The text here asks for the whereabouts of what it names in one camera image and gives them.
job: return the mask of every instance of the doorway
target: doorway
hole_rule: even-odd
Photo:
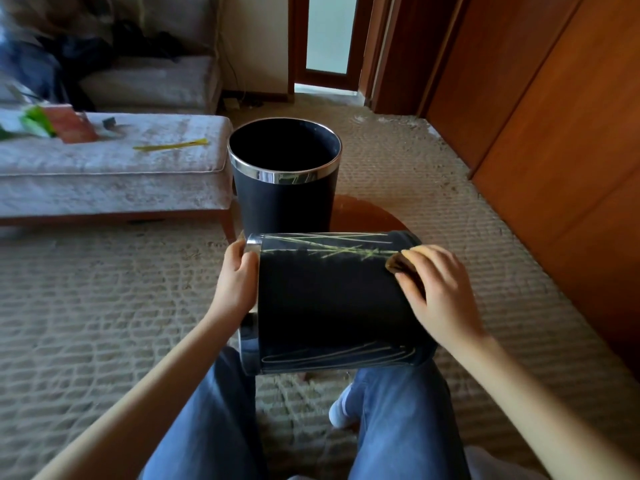
[[[292,4],[289,26],[293,28],[290,89],[295,82],[357,91],[373,0],[289,0],[289,3]]]

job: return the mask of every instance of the wooden leg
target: wooden leg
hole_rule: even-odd
[[[222,224],[222,230],[225,232],[229,244],[236,240],[236,229],[234,227],[234,217],[231,213],[231,209],[220,210],[218,213],[220,224]]]

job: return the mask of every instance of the beige carpet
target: beige carpet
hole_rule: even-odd
[[[364,108],[270,104],[231,113],[313,119],[344,143],[338,192],[394,213],[468,266],[487,327],[576,411],[640,455],[640,387],[465,177],[424,120]],[[225,249],[217,223],[61,226],[0,240],[0,477],[32,476],[201,318]],[[440,352],[468,444],[535,459],[490,398]],[[346,372],[258,378],[273,476],[344,478],[355,436],[327,411]]]

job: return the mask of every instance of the black trash can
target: black trash can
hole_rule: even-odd
[[[419,245],[406,231],[252,234],[258,301],[239,329],[249,375],[419,365],[436,342],[415,318],[387,259]]]
[[[266,118],[228,141],[244,234],[327,232],[342,153],[331,129],[308,120]]]

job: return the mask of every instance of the blue jeans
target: blue jeans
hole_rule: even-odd
[[[433,361],[359,370],[345,408],[360,418],[350,479],[469,479],[449,389]],[[225,347],[149,459],[143,480],[267,476],[255,381]]]

